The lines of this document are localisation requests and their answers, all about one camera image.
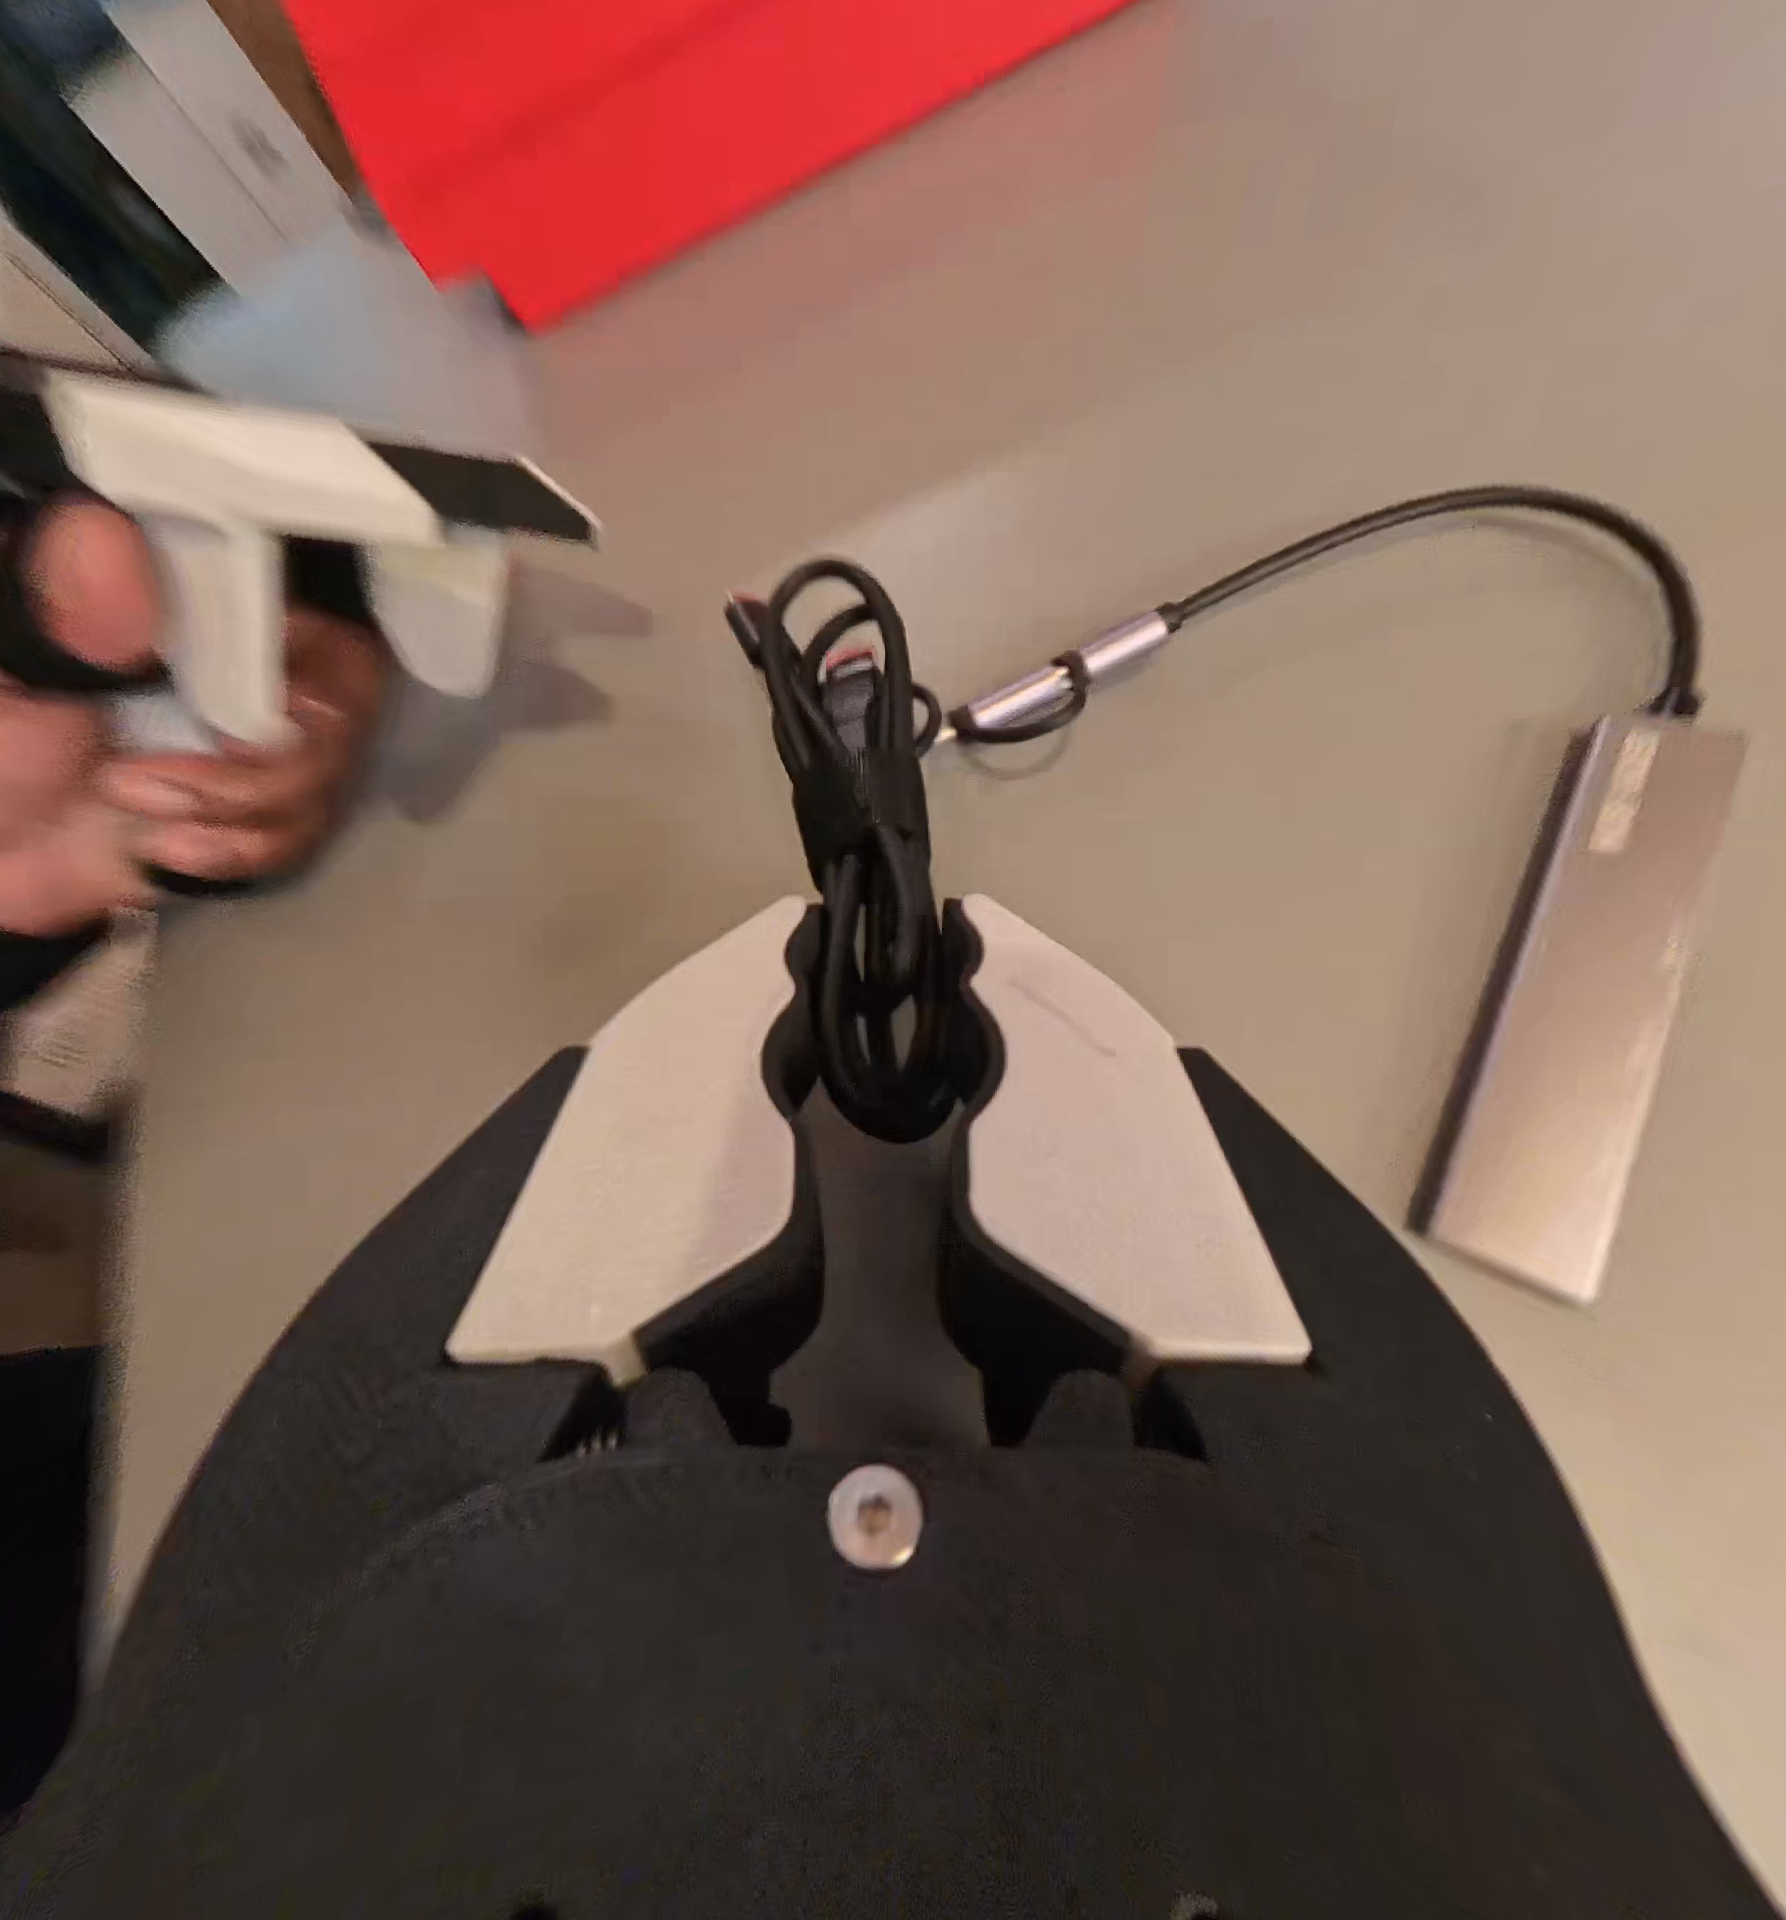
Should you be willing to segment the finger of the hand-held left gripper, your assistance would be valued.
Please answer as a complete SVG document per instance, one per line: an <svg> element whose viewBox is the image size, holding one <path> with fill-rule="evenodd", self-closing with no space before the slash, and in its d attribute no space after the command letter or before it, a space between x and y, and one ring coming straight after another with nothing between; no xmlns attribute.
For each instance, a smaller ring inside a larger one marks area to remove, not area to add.
<svg viewBox="0 0 1786 1920"><path fill-rule="evenodd" d="M600 517L540 463L369 443L369 453L436 509L436 542L369 551L375 630L418 684L472 703L503 672L513 542L596 542Z"/></svg>

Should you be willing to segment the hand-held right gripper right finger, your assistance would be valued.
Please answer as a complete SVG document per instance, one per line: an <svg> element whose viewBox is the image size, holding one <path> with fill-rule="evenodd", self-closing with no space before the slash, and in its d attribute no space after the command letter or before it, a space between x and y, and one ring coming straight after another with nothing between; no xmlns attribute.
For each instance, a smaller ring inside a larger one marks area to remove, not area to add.
<svg viewBox="0 0 1786 1920"><path fill-rule="evenodd" d="M991 1381L1306 1368L1311 1335L1172 1029L996 895L961 895L970 1074L940 1316Z"/></svg>

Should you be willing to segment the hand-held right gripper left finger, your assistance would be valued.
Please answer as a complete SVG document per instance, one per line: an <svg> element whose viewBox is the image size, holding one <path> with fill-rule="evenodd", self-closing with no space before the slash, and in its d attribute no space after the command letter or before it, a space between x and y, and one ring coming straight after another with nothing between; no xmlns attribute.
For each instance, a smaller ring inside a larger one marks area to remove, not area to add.
<svg viewBox="0 0 1786 1920"><path fill-rule="evenodd" d="M807 895L768 903L596 1035L447 1335L453 1368L574 1362L632 1385L657 1335L784 1242L793 1099L760 1066L807 922Z"/></svg>

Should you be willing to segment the grey metal usb hub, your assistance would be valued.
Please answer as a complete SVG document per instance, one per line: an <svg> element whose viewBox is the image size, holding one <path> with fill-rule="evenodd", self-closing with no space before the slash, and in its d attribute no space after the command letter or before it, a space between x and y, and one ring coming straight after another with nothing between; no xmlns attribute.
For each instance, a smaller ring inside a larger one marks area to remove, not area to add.
<svg viewBox="0 0 1786 1920"><path fill-rule="evenodd" d="M1554 776L1410 1234L1593 1304L1715 890L1747 734L1606 713Z"/></svg>

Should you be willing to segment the person's left hand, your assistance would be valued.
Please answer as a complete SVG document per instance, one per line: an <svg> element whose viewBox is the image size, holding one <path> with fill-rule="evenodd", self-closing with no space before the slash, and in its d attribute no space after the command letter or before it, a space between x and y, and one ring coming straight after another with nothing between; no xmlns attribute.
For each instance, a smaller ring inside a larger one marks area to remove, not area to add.
<svg viewBox="0 0 1786 1920"><path fill-rule="evenodd" d="M159 652L159 573L131 517L68 496L27 533L27 607L79 657L142 667ZM0 672L0 932L68 934L193 879L290 879L343 826L388 697L388 649L334 607L290 607L290 742L213 758L131 758L105 706Z"/></svg>

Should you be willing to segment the white box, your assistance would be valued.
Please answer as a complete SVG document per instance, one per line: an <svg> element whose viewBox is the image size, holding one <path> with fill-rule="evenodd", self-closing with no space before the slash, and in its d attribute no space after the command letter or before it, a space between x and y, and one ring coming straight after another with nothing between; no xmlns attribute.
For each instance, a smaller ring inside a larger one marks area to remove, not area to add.
<svg viewBox="0 0 1786 1920"><path fill-rule="evenodd" d="M115 49L68 106L233 290L355 224L327 106L279 6L105 6Z"/></svg>

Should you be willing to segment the red plastic bin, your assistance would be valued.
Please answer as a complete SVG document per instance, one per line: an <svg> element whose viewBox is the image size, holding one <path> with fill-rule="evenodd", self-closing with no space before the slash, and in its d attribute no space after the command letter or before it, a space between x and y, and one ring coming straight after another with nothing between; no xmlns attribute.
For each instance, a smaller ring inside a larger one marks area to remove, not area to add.
<svg viewBox="0 0 1786 1920"><path fill-rule="evenodd" d="M1124 0L294 0L313 79L429 285L540 331Z"/></svg>

